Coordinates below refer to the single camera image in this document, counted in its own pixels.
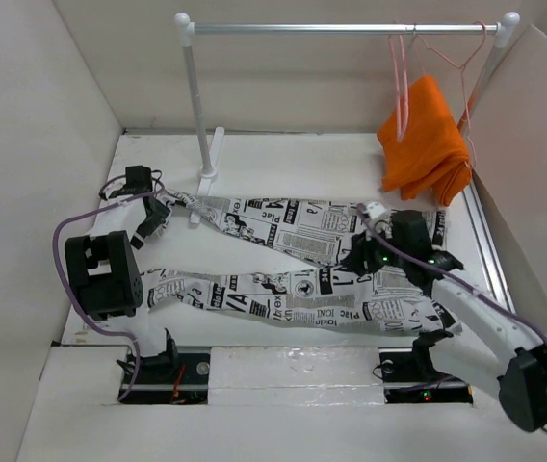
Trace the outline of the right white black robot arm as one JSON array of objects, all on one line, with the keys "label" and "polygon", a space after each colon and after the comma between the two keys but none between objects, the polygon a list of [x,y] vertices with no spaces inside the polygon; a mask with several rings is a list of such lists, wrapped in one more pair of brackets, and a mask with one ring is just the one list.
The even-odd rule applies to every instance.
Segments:
[{"label": "right white black robot arm", "polygon": [[486,345],[483,354],[464,346],[459,333],[444,325],[412,344],[410,367],[421,378],[451,375],[497,399],[508,418],[525,432],[547,429],[547,335],[500,306],[464,280],[463,264],[431,243],[422,214],[390,212],[378,202],[361,203],[364,231],[352,238],[343,266],[358,274],[386,266],[430,300],[457,316]]}]

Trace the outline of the newspaper print trousers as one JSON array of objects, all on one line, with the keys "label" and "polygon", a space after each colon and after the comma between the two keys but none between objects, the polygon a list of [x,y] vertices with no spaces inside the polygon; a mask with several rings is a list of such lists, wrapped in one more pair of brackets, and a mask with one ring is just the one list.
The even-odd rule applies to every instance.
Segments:
[{"label": "newspaper print trousers", "polygon": [[197,214],[225,236],[306,263],[285,272],[207,274],[160,268],[143,272],[144,305],[176,298],[201,310],[273,325],[416,337],[459,318],[412,283],[405,262],[367,239],[352,202],[227,198],[170,191],[168,206]]}]

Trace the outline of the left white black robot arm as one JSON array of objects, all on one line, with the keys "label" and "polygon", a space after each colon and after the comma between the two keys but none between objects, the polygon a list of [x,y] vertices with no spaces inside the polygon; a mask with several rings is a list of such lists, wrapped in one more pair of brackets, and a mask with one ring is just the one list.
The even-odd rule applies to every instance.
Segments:
[{"label": "left white black robot arm", "polygon": [[90,321],[133,318],[143,305],[144,288],[134,252],[169,221],[171,209],[156,171],[130,166],[99,191],[101,208],[91,213],[92,228],[65,241],[70,293]]}]

